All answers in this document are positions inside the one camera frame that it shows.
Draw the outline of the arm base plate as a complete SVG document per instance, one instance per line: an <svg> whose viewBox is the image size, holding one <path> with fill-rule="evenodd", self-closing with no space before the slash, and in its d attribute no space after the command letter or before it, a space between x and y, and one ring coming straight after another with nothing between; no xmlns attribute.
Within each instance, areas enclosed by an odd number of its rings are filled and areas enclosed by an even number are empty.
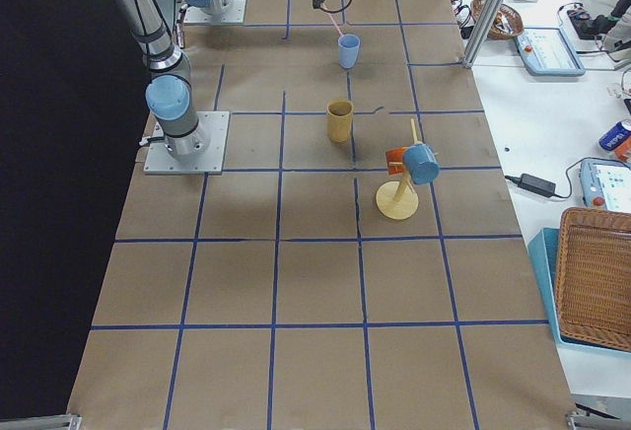
<svg viewBox="0 0 631 430"><path fill-rule="evenodd" d="M246 0L183 0L187 5L183 23L190 26L242 25Z"/></svg>
<svg viewBox="0 0 631 430"><path fill-rule="evenodd" d="M182 138L167 136L155 122L144 164L147 175L220 175L229 132L228 111L198 111L196 129Z"/></svg>

